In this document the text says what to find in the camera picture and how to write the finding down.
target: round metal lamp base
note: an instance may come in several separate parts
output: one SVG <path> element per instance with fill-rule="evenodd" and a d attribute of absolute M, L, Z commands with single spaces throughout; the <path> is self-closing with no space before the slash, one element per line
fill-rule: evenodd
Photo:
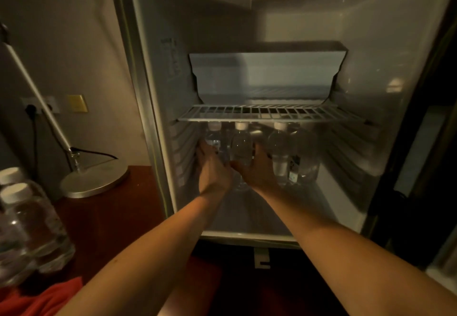
<path fill-rule="evenodd" d="M 60 189 L 68 198 L 86 198 L 103 193 L 119 184 L 129 174 L 121 160 L 110 160 L 86 168 L 82 173 L 74 171 L 61 182 Z"/>

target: person's left hand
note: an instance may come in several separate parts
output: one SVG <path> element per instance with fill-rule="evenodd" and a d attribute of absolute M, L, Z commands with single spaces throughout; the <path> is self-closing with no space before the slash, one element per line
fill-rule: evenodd
<path fill-rule="evenodd" d="M 204 140 L 198 143 L 197 159 L 201 169 L 198 181 L 200 193 L 215 190 L 225 195 L 232 187 L 233 171 L 230 164 L 224 166 L 214 148 Z"/>

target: person's right arm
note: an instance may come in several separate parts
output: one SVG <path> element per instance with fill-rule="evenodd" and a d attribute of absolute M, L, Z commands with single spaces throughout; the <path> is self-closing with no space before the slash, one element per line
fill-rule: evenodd
<path fill-rule="evenodd" d="M 299 205 L 278 186 L 260 145 L 251 166 L 231 165 L 289 228 L 351 316 L 457 315 L 457 297 L 419 269 Z"/>

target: red fabric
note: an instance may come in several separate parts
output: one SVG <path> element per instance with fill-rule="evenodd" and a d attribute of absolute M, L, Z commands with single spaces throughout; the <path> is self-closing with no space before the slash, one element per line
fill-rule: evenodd
<path fill-rule="evenodd" d="M 54 316 L 83 287 L 82 278 L 55 284 L 36 297 L 0 290 L 0 316 Z"/>

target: person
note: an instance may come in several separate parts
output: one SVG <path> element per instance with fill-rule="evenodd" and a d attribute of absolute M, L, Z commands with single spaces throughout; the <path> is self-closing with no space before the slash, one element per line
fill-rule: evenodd
<path fill-rule="evenodd" d="M 232 168 L 288 227 L 349 315 L 457 315 L 457 297 L 419 269 L 295 202 L 262 146 L 250 166 L 224 166 L 204 141 L 197 158 L 200 195 L 119 253 L 58 316 L 156 315 L 231 189 Z"/>

